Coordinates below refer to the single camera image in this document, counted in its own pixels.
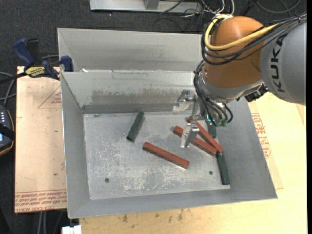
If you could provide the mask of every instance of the metal stand base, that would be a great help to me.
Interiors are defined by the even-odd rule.
[[[141,12],[164,12],[178,2],[160,1],[156,9],[146,9],[144,0],[90,0],[90,9],[92,11],[141,11]],[[201,5],[197,2],[182,2],[170,11],[170,13],[194,13],[200,10]]]

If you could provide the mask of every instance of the gray metal tray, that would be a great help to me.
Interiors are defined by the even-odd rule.
[[[184,127],[191,111],[173,115],[171,109],[183,89],[194,91],[192,70],[200,59],[200,36],[151,36],[147,43],[149,37],[144,33],[59,29],[60,55],[70,55],[75,63],[75,72],[61,75],[68,216],[276,198],[245,100],[228,104],[234,119],[217,130],[218,141],[225,150],[230,186],[222,185],[215,156],[194,146],[179,147],[180,137],[172,130],[176,125]],[[124,49],[120,46],[120,52],[125,53],[122,60],[112,58],[105,62],[109,53],[104,50],[110,45],[117,47],[113,41],[100,41],[103,37],[125,37]],[[136,40],[133,48],[131,38]],[[149,45],[149,60],[141,60],[145,55],[132,55],[137,52],[140,39],[143,46]],[[183,40],[187,40],[187,48],[182,46]],[[195,46],[192,55],[185,57],[184,50],[189,53]],[[131,59],[130,68],[125,70],[127,58]],[[132,143],[126,135],[138,111],[144,111],[145,119]],[[189,160],[189,168],[180,168],[142,150],[145,141]]]

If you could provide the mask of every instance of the red wooden block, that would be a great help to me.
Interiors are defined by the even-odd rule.
[[[178,136],[182,136],[183,135],[183,128],[176,126],[174,129],[174,133]],[[213,146],[209,145],[208,143],[206,143],[205,141],[195,137],[195,139],[193,141],[191,141],[191,143],[200,148],[201,150],[207,152],[210,155],[215,155],[217,152],[217,149],[214,148]]]
[[[151,153],[151,154],[154,154],[160,158],[163,158],[175,165],[178,165],[180,167],[183,167],[185,169],[187,169],[190,165],[190,162],[186,159],[183,159],[179,156],[176,156],[172,153],[169,153],[168,151],[166,150],[163,150],[157,146],[154,146],[153,144],[151,143],[148,143],[148,142],[145,142],[144,145],[143,145],[143,150]]]
[[[223,152],[223,147],[212,137],[197,121],[197,127],[199,128],[199,135],[209,144],[214,146],[219,152]]]

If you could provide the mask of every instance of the green block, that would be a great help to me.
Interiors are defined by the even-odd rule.
[[[230,177],[229,177],[229,173],[228,173],[228,168],[226,166],[224,153],[222,152],[222,154],[221,154],[221,153],[217,152],[216,153],[216,159],[218,161],[222,185],[229,185],[230,184]]]
[[[136,119],[127,135],[127,140],[134,142],[134,140],[136,139],[136,136],[141,128],[142,122],[143,122],[143,116],[144,113],[143,112],[139,112],[136,116]]]

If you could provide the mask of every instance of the gray floor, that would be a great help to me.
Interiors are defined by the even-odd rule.
[[[234,0],[235,15],[238,15],[248,0]],[[283,11],[285,6],[292,8],[284,13],[272,13],[255,5],[248,16],[269,23],[302,13],[307,10],[307,0],[259,0],[270,10]],[[211,6],[219,7],[220,0],[209,0]],[[0,71],[15,73],[18,65],[24,62],[16,57],[12,47],[20,38],[38,38],[44,55],[57,54],[57,28],[115,29],[129,31],[200,33],[203,25],[210,21],[210,15],[183,19],[177,15],[140,12],[91,12],[89,0],[0,0]],[[0,85],[0,98],[5,96],[9,83]],[[7,109],[15,118],[15,98],[8,101]],[[37,232],[39,214],[14,214],[14,149],[0,156],[0,209],[5,221],[15,234],[32,234]],[[46,214],[47,233],[53,233],[56,222],[69,224],[66,214],[51,211]],[[4,222],[0,220],[0,234],[6,234]]]

